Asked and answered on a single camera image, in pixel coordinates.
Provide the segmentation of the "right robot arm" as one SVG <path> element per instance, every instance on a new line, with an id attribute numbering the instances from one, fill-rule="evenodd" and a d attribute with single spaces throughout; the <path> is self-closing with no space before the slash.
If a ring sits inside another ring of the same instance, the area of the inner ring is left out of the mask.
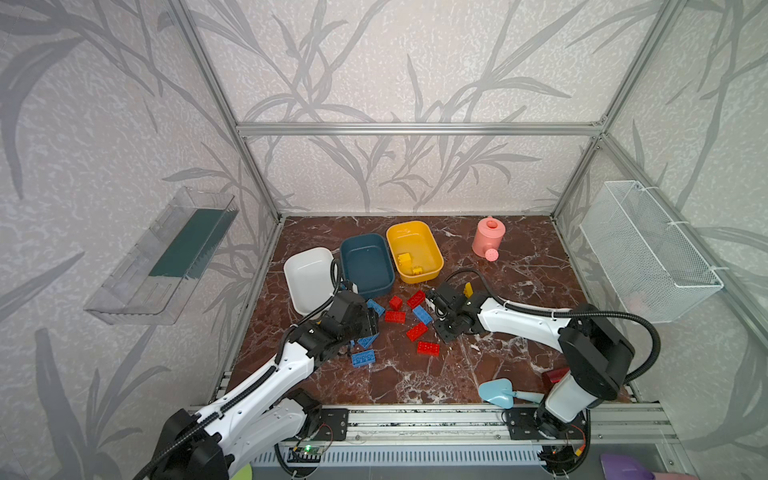
<path id="1" fill-rule="evenodd" d="M 534 415 L 535 428 L 554 439 L 583 411 L 618 398 L 622 387 L 642 376 L 661 353 L 660 335 L 644 318 L 621 311 L 603 311 L 590 304 L 551 310 L 504 300 L 488 291 L 468 297 L 444 283 L 426 293 L 436 315 L 433 326 L 448 343 L 462 335 L 504 333 L 560 352 L 569 372 L 544 396 Z M 632 343 L 614 326 L 614 319 L 636 323 L 651 339 L 650 353 L 637 368 Z"/>

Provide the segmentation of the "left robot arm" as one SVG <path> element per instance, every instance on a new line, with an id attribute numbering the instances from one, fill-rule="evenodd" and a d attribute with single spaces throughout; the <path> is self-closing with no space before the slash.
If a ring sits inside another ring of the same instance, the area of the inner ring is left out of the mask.
<path id="1" fill-rule="evenodd" d="M 342 347 L 378 332 L 379 316 L 351 290 L 329 298 L 319 315 L 290 327 L 275 356 L 222 398 L 164 424 L 139 479 L 230 479 L 263 450 L 312 431 L 319 405 L 292 388 Z"/>

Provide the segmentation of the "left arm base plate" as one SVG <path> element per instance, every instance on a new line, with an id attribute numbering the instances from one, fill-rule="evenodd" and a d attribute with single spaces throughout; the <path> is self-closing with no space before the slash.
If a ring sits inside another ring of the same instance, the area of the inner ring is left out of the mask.
<path id="1" fill-rule="evenodd" d="M 303 427 L 304 440 L 335 442 L 344 441 L 349 427 L 350 410 L 346 408 L 320 408 L 311 411 Z"/>

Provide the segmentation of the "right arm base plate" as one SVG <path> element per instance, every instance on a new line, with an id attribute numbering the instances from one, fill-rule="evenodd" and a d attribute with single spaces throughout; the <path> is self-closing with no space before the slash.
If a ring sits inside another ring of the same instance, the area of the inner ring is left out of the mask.
<path id="1" fill-rule="evenodd" d="M 583 440 L 590 428 L 586 412 L 580 412 L 569 421 L 563 421 L 542 406 L 516 406 L 503 410 L 502 422 L 511 440 L 566 441 Z"/>

